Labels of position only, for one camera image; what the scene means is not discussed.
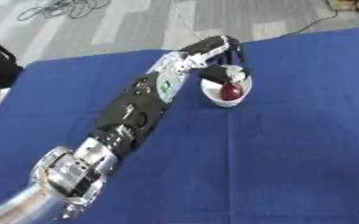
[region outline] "red apple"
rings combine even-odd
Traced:
[[[221,98],[226,101],[233,101],[243,96],[243,88],[236,83],[228,82],[221,88]]]

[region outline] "bowl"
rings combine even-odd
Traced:
[[[201,80],[201,90],[206,97],[209,98],[214,104],[223,108],[231,108],[238,105],[250,92],[253,86],[253,81],[251,76],[249,76],[246,80],[239,83],[243,88],[243,96],[233,101],[224,101],[221,98],[221,88],[222,85],[216,84],[209,80]]]

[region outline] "blue tablecloth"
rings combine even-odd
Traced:
[[[359,29],[244,44],[254,88],[217,108],[194,76],[72,223],[359,223]],[[30,65],[0,107],[0,202],[163,51]]]

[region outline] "floor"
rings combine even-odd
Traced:
[[[138,49],[178,49],[215,34],[243,42],[268,39],[333,15],[324,0],[112,0],[78,20],[16,20],[22,11],[44,1],[0,0],[0,43],[18,56],[21,65]],[[308,31],[358,26],[359,13],[343,12]]]

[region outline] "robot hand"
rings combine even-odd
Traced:
[[[73,151],[57,147],[32,169],[29,185],[0,205],[0,223],[51,223],[73,219],[88,208],[119,165],[157,126],[192,69],[234,51],[243,62],[239,41],[206,38],[163,55],[147,74],[127,87],[96,119],[95,128]]]

